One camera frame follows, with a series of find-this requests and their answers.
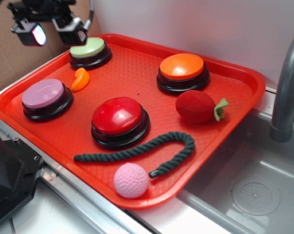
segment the cable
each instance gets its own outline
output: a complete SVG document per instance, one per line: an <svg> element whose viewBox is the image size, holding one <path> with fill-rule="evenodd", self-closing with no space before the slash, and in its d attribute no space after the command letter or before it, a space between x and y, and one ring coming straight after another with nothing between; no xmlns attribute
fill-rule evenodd
<svg viewBox="0 0 294 234"><path fill-rule="evenodd" d="M93 18L94 18L94 12L95 12L93 0L89 0L89 3L90 3L89 18L84 24L84 29L85 30L88 30L90 25L92 24Z"/></svg>

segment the rope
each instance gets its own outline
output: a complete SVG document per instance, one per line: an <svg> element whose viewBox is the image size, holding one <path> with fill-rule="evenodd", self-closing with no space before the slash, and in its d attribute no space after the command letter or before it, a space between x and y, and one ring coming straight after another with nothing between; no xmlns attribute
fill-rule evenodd
<svg viewBox="0 0 294 234"><path fill-rule="evenodd" d="M170 141L184 142L185 147L178 154L176 154L171 160L162 163L154 171L149 173L150 178L155 178L160 175L164 175L177 166L179 166L187 157L189 157L195 148L195 140L186 133L181 132L169 132L163 135L159 135L157 138L150 140L149 142L136 146L133 149L128 149L126 151L111 153L111 154L82 154L75 155L74 161L82 162L115 162L125 159L130 159L132 157L138 156L145 152L148 152L164 143Z"/></svg>

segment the orange peel toy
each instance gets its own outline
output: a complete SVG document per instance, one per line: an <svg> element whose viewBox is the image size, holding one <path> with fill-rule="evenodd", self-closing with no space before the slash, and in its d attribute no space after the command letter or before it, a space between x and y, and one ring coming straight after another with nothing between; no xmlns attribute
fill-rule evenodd
<svg viewBox="0 0 294 234"><path fill-rule="evenodd" d="M84 68L79 68L75 72L75 80L71 86L72 92L76 92L84 88L90 80L89 73Z"/></svg>

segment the red strawberry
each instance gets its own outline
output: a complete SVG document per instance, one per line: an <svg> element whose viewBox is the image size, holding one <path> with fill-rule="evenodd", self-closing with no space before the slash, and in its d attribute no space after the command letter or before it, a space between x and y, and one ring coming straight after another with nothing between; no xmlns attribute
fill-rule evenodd
<svg viewBox="0 0 294 234"><path fill-rule="evenodd" d="M198 90L190 90L182 93L176 100L177 112L188 122L203 123L214 114L217 121L225 118L224 109L228 106L226 99L222 99L216 106L214 100L206 93Z"/></svg>

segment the green button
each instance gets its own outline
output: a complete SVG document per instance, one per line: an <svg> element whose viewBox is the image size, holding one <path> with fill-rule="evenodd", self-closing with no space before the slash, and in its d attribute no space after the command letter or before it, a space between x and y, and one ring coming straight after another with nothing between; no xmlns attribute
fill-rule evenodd
<svg viewBox="0 0 294 234"><path fill-rule="evenodd" d="M72 46L70 53L75 58L86 58L98 54L104 48L104 40L101 38L88 38L85 45Z"/></svg>

